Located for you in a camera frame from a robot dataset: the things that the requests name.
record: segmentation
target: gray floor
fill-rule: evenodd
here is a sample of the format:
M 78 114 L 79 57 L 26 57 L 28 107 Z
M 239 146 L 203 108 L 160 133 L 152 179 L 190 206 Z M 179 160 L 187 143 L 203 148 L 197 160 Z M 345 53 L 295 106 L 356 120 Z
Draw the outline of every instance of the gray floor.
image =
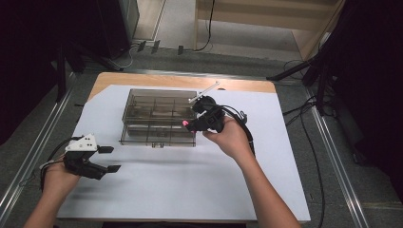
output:
M 272 47 L 274 50 L 276 48 L 283 49 L 283 51 L 287 51 L 288 48 L 276 44 L 276 42 L 272 45 L 267 44 L 267 47 Z M 152 69 L 224 74 L 249 80 L 265 80 L 265 76 L 274 76 L 282 72 L 285 62 L 294 59 L 294 56 L 290 57 L 281 54 L 282 50 L 280 52 L 271 52 L 272 54 L 269 57 L 255 55 L 255 52 L 247 52 L 246 49 L 243 51 L 247 57 L 245 55 L 239 56 L 231 51 L 220 52 L 221 54 L 186 51 L 184 54 L 178 55 L 176 49 L 160 48 L 157 53 L 151 54 L 151 48 L 146 47 L 141 52 L 136 52 L 136 49 L 133 49 L 131 51 L 132 61 L 127 53 L 122 58 L 115 60 L 115 62 L 120 65 L 128 65 L 132 62 L 131 66 L 125 69 L 125 72 Z M 286 68 L 295 64 L 297 62 L 287 65 Z M 89 60 L 86 60 L 86 65 L 85 72 L 78 76 L 74 84 L 66 109 L 52 131 L 38 164 L 44 162 L 50 151 L 60 141 L 71 136 L 81 113 L 81 107 L 75 104 L 84 104 L 86 102 L 97 75 L 102 71 L 106 71 L 102 66 Z M 301 75 L 296 73 L 293 77 L 300 78 Z M 276 83 L 276 90 L 283 111 L 298 107 L 307 99 L 306 88 L 301 85 L 300 80 L 291 77 Z M 42 125 L 47 120 L 48 114 L 54 107 L 55 97 L 56 89 L 53 89 L 21 123 L 12 137 L 6 143 L 0 145 L 0 157 L 3 162 L 0 166 L 0 173 L 2 173 L 0 192 L 2 194 L 6 192 L 39 134 Z M 326 210 L 322 227 L 355 227 L 312 112 L 307 112 L 303 118 L 317 151 L 319 168 L 323 177 Z M 335 140 L 338 154 L 361 201 L 370 226 L 401 227 L 403 224 L 403 207 L 391 187 L 389 178 L 376 167 L 356 165 L 353 162 L 351 146 L 347 144 L 337 120 L 329 117 L 326 118 L 326 121 Z M 312 217 L 312 221 L 303 224 L 303 227 L 317 227 L 320 218 L 321 199 L 313 153 L 303 134 L 300 121 L 295 121 L 287 129 Z M 5 227 L 22 226 L 40 197 L 38 184 L 38 178 L 36 178 L 23 188 L 22 194 L 13 206 Z M 102 226 L 101 222 L 93 221 L 58 221 L 58 224 L 61 224 L 62 227 L 95 228 Z

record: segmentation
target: metal frame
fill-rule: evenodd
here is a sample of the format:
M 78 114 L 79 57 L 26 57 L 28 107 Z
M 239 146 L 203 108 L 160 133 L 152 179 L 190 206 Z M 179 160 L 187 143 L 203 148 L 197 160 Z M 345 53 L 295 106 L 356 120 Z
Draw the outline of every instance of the metal frame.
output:
M 306 93 L 307 98 L 310 98 L 314 95 L 312 90 L 309 88 L 306 88 Z M 343 162 L 338 155 L 337 148 L 326 124 L 326 120 L 320 116 L 315 107 L 312 108 L 312 113 L 314 114 L 315 121 L 317 122 L 317 129 L 322 136 L 322 140 L 325 144 L 326 151 L 328 152 L 333 169 L 335 170 L 338 184 L 340 185 L 347 206 L 349 207 L 355 227 L 370 227 L 358 196 L 356 195 L 353 185 L 350 182 L 350 178 L 346 172 L 346 169 L 344 168 Z
M 47 121 L 45 122 L 44 126 L 39 132 L 38 137 L 36 138 L 35 142 L 30 148 L 26 158 L 24 159 L 23 163 L 20 166 L 20 169 L 18 170 L 17 174 L 12 180 L 9 188 L 6 191 L 6 194 L 1 199 L 0 227 L 4 227 L 4 225 L 6 224 L 6 221 L 9 218 L 12 208 L 14 207 L 16 201 L 18 200 L 18 198 L 21 195 L 21 192 L 24 189 L 24 186 L 21 186 L 19 183 L 23 180 L 26 180 L 30 176 L 32 170 L 35 168 L 35 165 L 38 162 L 38 159 L 40 158 L 48 142 L 51 133 L 53 132 L 55 125 L 58 123 L 60 116 L 65 110 L 66 104 L 70 98 L 71 90 L 73 89 L 76 78 L 77 76 L 74 73 L 70 73 L 68 77 L 68 83 L 71 86 L 68 88 L 67 93 L 62 98 L 62 100 L 59 103 L 55 104 L 55 106 L 51 110 Z
M 159 71 L 159 70 L 133 70 L 131 73 L 141 73 L 141 74 L 157 74 L 157 75 L 179 75 L 179 76 L 193 76 L 193 77 L 210 77 L 210 78 L 228 78 L 228 79 L 247 79 L 256 81 L 266 81 L 265 77 L 256 76 L 239 76 L 239 75 L 225 75 L 225 74 L 208 74 L 208 73 L 190 73 L 190 72 L 176 72 L 176 71 Z M 24 186 L 20 186 L 19 183 L 26 180 L 30 173 L 32 172 L 34 165 L 37 163 L 48 139 L 58 123 L 60 116 L 62 115 L 66 104 L 70 98 L 71 91 L 76 82 L 77 75 L 71 73 L 68 78 L 68 83 L 71 85 L 66 95 L 56 104 L 52 111 L 50 112 L 47 121 L 45 122 L 43 128 L 41 129 L 38 137 L 36 138 L 34 144 L 32 145 L 29 153 L 27 154 L 25 160 L 23 161 L 20 169 L 15 175 L 13 181 L 11 182 L 6 194 L 0 202 L 0 227 L 4 227 L 6 220 L 8 219 L 10 212 L 18 200 Z M 289 85 L 295 86 L 300 85 L 300 82 L 290 81 L 285 83 L 276 82 L 278 85 Z M 312 97 L 313 92 L 306 88 L 307 97 Z M 335 143 L 329 132 L 328 126 L 324 118 L 322 118 L 318 111 L 313 107 L 314 118 L 317 122 L 317 128 L 322 136 L 322 140 L 325 143 L 326 150 L 328 152 L 329 158 L 331 160 L 332 166 L 335 170 L 337 180 L 343 192 L 346 203 L 349 207 L 350 213 L 352 215 L 355 227 L 370 227 L 369 223 L 362 210 L 361 203 L 355 193 L 355 190 L 350 182 L 347 172 L 343 166 L 341 158 L 338 155 Z

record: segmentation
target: person's left hand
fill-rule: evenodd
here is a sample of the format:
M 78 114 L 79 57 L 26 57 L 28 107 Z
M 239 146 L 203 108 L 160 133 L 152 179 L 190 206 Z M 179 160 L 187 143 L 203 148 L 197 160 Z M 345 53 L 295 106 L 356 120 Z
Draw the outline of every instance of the person's left hand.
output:
M 79 179 L 80 176 L 71 174 L 65 169 L 63 162 L 52 164 L 47 170 L 43 194 L 57 194 L 65 198 L 77 185 Z

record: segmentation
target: wooden cabinet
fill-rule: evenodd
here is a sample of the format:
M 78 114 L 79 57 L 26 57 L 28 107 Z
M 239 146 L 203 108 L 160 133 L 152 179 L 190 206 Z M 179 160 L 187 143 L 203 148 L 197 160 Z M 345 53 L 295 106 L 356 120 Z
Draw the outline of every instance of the wooden cabinet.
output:
M 195 43 L 199 19 L 210 19 L 212 0 L 197 0 Z M 315 54 L 317 46 L 334 26 L 344 0 L 217 0 L 214 21 L 291 29 L 302 59 Z

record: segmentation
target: person's right hand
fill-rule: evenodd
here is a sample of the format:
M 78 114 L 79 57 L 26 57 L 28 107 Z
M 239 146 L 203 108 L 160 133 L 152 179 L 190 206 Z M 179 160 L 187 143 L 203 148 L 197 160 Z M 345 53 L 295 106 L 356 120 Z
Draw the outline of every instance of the person's right hand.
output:
M 203 131 L 203 136 L 216 143 L 225 154 L 236 162 L 239 161 L 239 158 L 252 155 L 246 134 L 237 121 L 225 116 L 223 122 L 224 129 L 221 133 Z

